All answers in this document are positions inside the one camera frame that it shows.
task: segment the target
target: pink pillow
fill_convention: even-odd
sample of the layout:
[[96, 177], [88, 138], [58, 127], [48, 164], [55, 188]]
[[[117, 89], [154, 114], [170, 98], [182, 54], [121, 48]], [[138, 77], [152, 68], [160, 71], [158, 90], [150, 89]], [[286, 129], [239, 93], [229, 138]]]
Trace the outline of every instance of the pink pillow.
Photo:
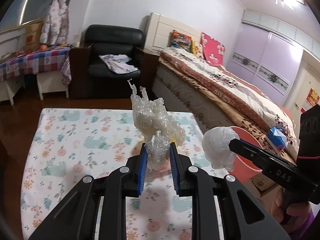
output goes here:
[[222, 65], [225, 51], [224, 46], [205, 33], [202, 33], [201, 44], [205, 59], [212, 65]]

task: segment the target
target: human hand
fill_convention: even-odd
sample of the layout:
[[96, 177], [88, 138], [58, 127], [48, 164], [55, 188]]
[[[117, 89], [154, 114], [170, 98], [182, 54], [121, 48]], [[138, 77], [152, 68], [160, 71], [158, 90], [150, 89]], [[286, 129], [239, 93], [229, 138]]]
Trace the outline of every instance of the human hand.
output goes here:
[[[276, 197], [271, 204], [271, 214], [278, 223], [280, 223], [284, 218], [284, 212], [281, 209], [282, 202], [283, 202], [283, 191], [281, 188], [277, 192]], [[311, 206], [309, 202], [291, 204], [287, 208], [286, 213], [292, 217], [297, 217], [297, 218], [292, 224], [282, 225], [282, 227], [287, 233], [291, 233], [299, 229], [307, 220], [310, 212], [311, 212]]]

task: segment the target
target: cardboard box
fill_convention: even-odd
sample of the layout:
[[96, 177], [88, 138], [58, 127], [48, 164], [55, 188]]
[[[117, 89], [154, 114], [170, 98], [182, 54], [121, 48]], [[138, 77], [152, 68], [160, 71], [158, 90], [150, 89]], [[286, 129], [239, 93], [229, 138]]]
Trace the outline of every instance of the cardboard box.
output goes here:
[[243, 185], [251, 192], [251, 194], [256, 197], [262, 204], [263, 206], [271, 212], [271, 205], [272, 202], [274, 201], [276, 197], [276, 193], [278, 192], [279, 189], [282, 187], [278, 184], [274, 184], [271, 188], [260, 192], [256, 186], [253, 184], [252, 180], [249, 179]]
[[26, 26], [26, 47], [25, 51], [34, 51], [40, 48], [40, 36], [43, 22], [33, 23]]
[[276, 184], [273, 180], [269, 179], [262, 173], [253, 176], [251, 179], [260, 191], [265, 191]]

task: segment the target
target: crumpled plastic bag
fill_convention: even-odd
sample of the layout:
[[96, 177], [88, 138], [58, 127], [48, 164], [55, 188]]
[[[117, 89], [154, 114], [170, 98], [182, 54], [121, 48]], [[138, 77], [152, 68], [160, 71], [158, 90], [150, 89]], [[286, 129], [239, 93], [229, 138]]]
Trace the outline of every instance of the crumpled plastic bag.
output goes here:
[[161, 170], [169, 158], [170, 138], [158, 130], [156, 135], [152, 137], [151, 141], [146, 142], [144, 147], [148, 152], [147, 167], [151, 170]]
[[239, 139], [239, 135], [231, 127], [215, 127], [205, 132], [202, 148], [213, 169], [234, 170], [236, 154], [229, 149], [233, 139]]
[[169, 157], [170, 141], [175, 142], [177, 147], [182, 146], [186, 139], [185, 131], [172, 115], [168, 115], [162, 98], [149, 101], [145, 88], [140, 87], [141, 98], [137, 95], [135, 85], [130, 84], [130, 87], [134, 126], [142, 133], [146, 142], [147, 166], [159, 170]]

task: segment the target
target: wooden floor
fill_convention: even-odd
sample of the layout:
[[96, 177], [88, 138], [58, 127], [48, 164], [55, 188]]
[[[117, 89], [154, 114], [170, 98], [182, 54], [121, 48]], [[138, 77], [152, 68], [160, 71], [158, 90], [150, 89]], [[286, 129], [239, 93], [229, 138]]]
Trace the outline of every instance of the wooden floor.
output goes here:
[[0, 103], [0, 139], [10, 156], [4, 174], [4, 212], [9, 226], [22, 238], [20, 190], [24, 164], [36, 132], [41, 110], [46, 107], [132, 109], [130, 99], [69, 100], [65, 93], [44, 94], [40, 101], [36, 86], [21, 89], [9, 101]]

